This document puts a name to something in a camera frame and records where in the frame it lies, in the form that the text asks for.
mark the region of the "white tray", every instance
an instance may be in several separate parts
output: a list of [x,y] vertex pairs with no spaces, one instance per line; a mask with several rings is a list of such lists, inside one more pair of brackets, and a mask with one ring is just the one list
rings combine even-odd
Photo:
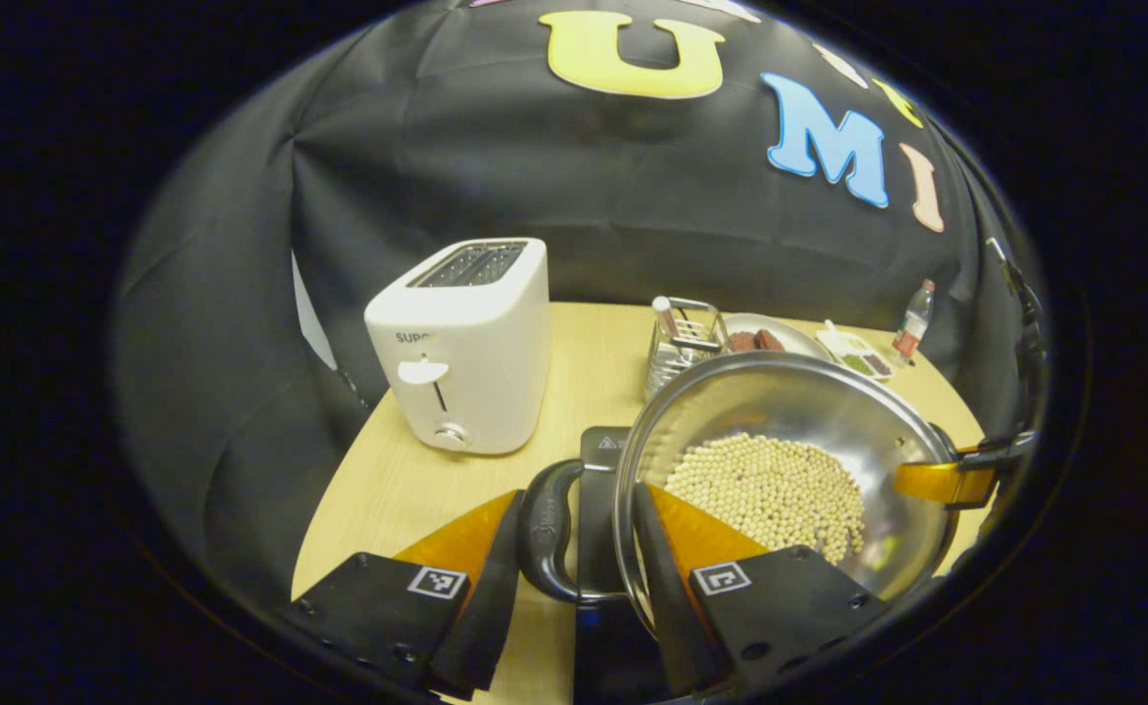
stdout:
[[[855,333],[847,333],[847,331],[835,331],[831,333],[829,330],[820,330],[815,334],[815,338],[821,342],[827,349],[830,350],[831,356],[837,358],[839,364],[848,367],[860,375],[868,375],[870,379],[892,379],[893,373],[891,363],[884,359],[875,349],[870,347],[861,335]],[[862,358],[866,367],[870,371],[870,374],[866,374],[862,370],[853,367],[847,362],[844,361],[845,356],[856,356]],[[879,364],[883,364],[884,370],[887,370],[887,374],[879,373],[877,369],[868,361],[868,357],[874,357]]]

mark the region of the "toaster knob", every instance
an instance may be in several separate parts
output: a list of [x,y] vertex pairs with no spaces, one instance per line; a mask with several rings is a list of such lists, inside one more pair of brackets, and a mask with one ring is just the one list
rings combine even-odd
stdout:
[[465,436],[458,429],[443,427],[436,429],[434,444],[443,450],[465,450]]

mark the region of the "letter u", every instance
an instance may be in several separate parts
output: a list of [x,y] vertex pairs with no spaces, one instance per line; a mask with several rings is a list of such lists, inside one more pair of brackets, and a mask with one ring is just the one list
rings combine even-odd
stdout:
[[551,28],[549,68],[583,88],[669,99],[700,98],[721,88],[722,62],[716,45],[726,39],[716,31],[677,20],[656,20],[658,28],[674,36],[677,67],[646,69],[623,62],[618,54],[618,28],[631,23],[627,15],[575,10],[549,13],[538,22]]

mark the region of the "plate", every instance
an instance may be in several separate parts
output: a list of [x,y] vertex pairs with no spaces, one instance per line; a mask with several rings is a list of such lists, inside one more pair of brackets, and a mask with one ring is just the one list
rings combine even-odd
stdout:
[[776,318],[761,316],[761,313],[727,313],[722,316],[722,323],[727,325],[727,334],[734,333],[758,333],[759,330],[768,330],[771,335],[784,344],[788,352],[797,352],[799,356],[816,357],[819,361],[833,363],[835,358],[825,351],[816,340],[802,333],[801,330],[784,324]]

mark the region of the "toaster lever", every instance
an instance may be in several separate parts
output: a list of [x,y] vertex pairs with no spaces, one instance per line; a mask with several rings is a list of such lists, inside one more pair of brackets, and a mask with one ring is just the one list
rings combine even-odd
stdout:
[[408,384],[434,384],[448,374],[448,365],[432,363],[422,356],[421,362],[418,363],[400,363],[397,373],[401,381]]

